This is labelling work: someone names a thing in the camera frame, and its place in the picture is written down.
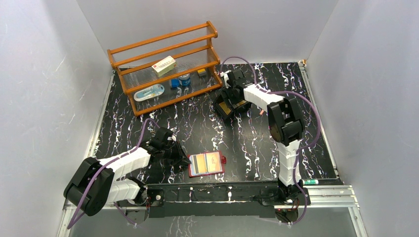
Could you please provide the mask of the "black plastic card tray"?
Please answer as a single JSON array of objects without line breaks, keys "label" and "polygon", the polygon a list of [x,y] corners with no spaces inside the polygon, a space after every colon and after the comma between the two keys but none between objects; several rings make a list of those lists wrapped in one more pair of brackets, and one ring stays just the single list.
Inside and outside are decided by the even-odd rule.
[{"label": "black plastic card tray", "polygon": [[238,115],[239,113],[244,113],[251,107],[251,103],[244,100],[236,105],[228,105],[221,95],[218,95],[214,99],[212,105],[213,109],[215,110],[215,113],[223,121],[231,119],[233,116]]}]

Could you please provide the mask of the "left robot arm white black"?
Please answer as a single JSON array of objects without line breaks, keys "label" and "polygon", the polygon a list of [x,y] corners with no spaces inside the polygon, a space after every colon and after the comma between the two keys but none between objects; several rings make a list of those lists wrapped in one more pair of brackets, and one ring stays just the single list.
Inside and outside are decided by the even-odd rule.
[{"label": "left robot arm white black", "polygon": [[173,131],[160,127],[148,141],[141,140],[134,148],[110,158],[85,158],[63,196],[87,216],[97,214],[105,205],[127,200],[135,205],[150,202],[147,185],[126,175],[146,168],[155,159],[171,166],[191,164]]}]

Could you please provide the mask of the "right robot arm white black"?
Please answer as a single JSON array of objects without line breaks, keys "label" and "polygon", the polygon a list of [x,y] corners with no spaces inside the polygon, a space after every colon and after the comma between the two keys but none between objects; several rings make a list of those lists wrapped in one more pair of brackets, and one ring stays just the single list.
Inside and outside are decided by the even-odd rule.
[{"label": "right robot arm white black", "polygon": [[276,195],[282,203],[292,204],[302,187],[296,155],[305,129],[297,101],[271,94],[249,83],[242,70],[228,70],[220,76],[224,86],[213,102],[213,108],[223,120],[249,109],[251,105],[267,112],[269,132],[279,152],[279,187]]}]

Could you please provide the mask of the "gold credit card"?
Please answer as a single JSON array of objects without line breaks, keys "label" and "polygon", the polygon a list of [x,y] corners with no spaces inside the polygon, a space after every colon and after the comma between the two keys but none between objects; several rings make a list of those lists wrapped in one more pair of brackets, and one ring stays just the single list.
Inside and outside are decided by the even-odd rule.
[{"label": "gold credit card", "polygon": [[192,156],[195,174],[206,174],[208,172],[207,162],[204,154]]},{"label": "gold credit card", "polygon": [[222,171],[221,155],[219,152],[206,153],[206,162],[208,173]]}]

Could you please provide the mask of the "red card holder wallet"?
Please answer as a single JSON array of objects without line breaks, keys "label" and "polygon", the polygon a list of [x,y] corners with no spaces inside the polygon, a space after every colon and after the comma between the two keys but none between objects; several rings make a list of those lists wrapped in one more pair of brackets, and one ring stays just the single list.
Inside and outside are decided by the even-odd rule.
[{"label": "red card holder wallet", "polygon": [[205,152],[188,156],[189,177],[208,176],[225,172],[227,159],[220,151]]}]

